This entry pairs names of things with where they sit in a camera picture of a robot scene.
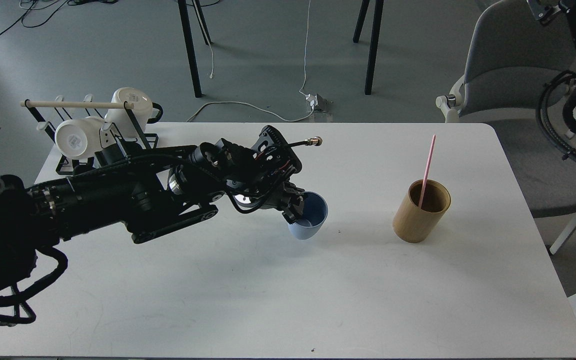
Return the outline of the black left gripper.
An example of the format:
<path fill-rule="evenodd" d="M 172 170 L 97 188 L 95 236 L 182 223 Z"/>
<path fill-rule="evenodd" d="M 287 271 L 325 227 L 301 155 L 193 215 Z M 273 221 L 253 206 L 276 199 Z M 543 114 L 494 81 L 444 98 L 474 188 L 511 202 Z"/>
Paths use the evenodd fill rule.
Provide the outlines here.
<path fill-rule="evenodd" d="M 288 224 L 303 217 L 306 191 L 290 182 L 302 170 L 294 148 L 279 130 L 266 125 L 251 147 L 224 138 L 203 142 L 188 155 L 188 205 L 208 205 L 223 196 L 235 209 L 249 214 L 279 210 Z"/>

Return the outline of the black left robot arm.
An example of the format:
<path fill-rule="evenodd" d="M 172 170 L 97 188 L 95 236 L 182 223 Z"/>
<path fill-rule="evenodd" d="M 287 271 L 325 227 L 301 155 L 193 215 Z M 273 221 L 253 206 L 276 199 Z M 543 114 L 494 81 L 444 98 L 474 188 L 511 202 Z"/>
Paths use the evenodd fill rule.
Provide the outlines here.
<path fill-rule="evenodd" d="M 97 153 L 98 168 L 25 187 L 0 175 L 0 326 L 30 324 L 28 300 L 67 269 L 57 244 L 116 223 L 135 244 L 213 218 L 226 196 L 241 214 L 275 209 L 289 223 L 304 218 L 307 195 L 290 182 L 302 170 L 297 146 L 265 126 L 251 147 L 226 139 L 212 144 L 144 149 L 117 141 Z"/>

